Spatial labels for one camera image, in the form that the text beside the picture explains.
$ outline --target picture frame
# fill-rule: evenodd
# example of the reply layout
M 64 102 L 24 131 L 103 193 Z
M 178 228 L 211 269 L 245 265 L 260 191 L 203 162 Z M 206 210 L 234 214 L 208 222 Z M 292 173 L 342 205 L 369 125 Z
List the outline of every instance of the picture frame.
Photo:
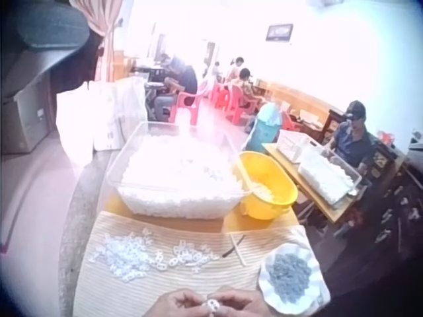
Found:
M 277 24 L 269 26 L 267 42 L 289 42 L 291 40 L 293 24 Z

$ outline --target white plastic bag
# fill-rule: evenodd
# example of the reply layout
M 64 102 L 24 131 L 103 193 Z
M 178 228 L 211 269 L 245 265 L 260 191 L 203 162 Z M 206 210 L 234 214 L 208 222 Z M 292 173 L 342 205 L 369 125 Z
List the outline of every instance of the white plastic bag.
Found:
M 93 159 L 93 105 L 87 84 L 57 95 L 57 116 L 60 142 L 69 159 L 85 166 Z
M 147 121 L 144 79 L 129 77 L 115 83 L 90 82 L 95 107 L 94 149 L 121 149 L 137 125 Z

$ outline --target curtain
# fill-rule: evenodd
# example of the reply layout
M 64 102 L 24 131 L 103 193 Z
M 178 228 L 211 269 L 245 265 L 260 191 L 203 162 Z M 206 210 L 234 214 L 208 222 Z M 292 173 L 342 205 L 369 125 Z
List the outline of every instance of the curtain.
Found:
M 79 9 L 96 33 L 104 36 L 104 53 L 101 57 L 99 78 L 113 81 L 113 31 L 123 0 L 69 0 L 72 7 Z

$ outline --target blue bag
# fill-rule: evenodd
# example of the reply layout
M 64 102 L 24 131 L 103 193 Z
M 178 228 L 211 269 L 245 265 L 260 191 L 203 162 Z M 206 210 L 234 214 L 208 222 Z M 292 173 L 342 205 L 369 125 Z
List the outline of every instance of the blue bag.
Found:
M 271 143 L 282 128 L 282 115 L 280 107 L 269 102 L 261 107 L 257 114 L 254 127 L 250 132 L 244 151 L 265 153 L 262 143 Z

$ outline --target person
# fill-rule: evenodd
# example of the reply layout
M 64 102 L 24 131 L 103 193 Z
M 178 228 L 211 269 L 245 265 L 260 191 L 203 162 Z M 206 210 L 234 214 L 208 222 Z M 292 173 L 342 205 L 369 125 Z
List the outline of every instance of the person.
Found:
M 212 77 L 216 78 L 216 81 L 218 83 L 220 83 L 222 81 L 222 72 L 221 72 L 219 66 L 220 66 L 220 63 L 218 61 L 216 61 L 214 63 L 213 68 L 211 69 L 211 75 L 212 75 Z
M 230 83 L 233 79 L 237 79 L 239 77 L 239 71 L 241 66 L 244 63 L 244 59 L 242 57 L 238 57 L 235 60 L 235 64 L 231 66 L 229 69 L 228 75 L 226 77 L 226 81 Z
M 172 58 L 169 55 L 167 55 L 166 53 L 162 53 L 160 54 L 160 59 L 157 62 L 157 64 L 160 65 L 161 67 L 167 67 L 169 66 L 171 61 L 172 61 Z
M 222 287 L 209 299 L 220 307 L 215 317 L 271 317 L 272 314 L 259 291 L 243 291 Z M 144 317 L 210 317 L 206 299 L 190 289 L 180 289 L 160 296 Z
M 241 101 L 240 107 L 242 108 L 248 108 L 250 106 L 250 102 L 246 99 L 250 100 L 257 100 L 258 101 L 258 108 L 260 107 L 260 104 L 263 102 L 263 97 L 254 95 L 254 92 L 252 91 L 252 86 L 249 81 L 251 76 L 250 70 L 248 68 L 243 68 L 239 72 L 239 78 L 233 79 L 231 81 L 232 85 L 237 85 L 239 88 L 241 88 L 243 92 L 243 96 L 246 97 Z
M 355 100 L 348 106 L 345 116 L 347 120 L 338 126 L 325 147 L 333 150 L 359 174 L 365 176 L 375 154 L 375 144 L 365 127 L 365 106 Z M 367 186 L 371 185 L 365 178 L 363 182 Z M 317 209 L 310 213 L 307 224 L 314 226 L 320 235 L 324 235 L 327 231 L 327 220 Z M 350 225 L 349 223 L 343 224 L 344 227 Z
M 169 65 L 169 69 L 178 76 L 178 80 L 166 77 L 165 85 L 168 86 L 172 92 L 161 94 L 154 99 L 155 117 L 159 122 L 168 122 L 168 116 L 164 115 L 163 109 L 169 109 L 176 105 L 176 100 L 180 92 L 186 92 L 188 94 L 197 93 L 197 76 L 191 66 L 185 65 L 183 61 L 175 57 Z M 194 97 L 187 97 L 184 103 L 186 106 L 191 106 L 194 100 Z

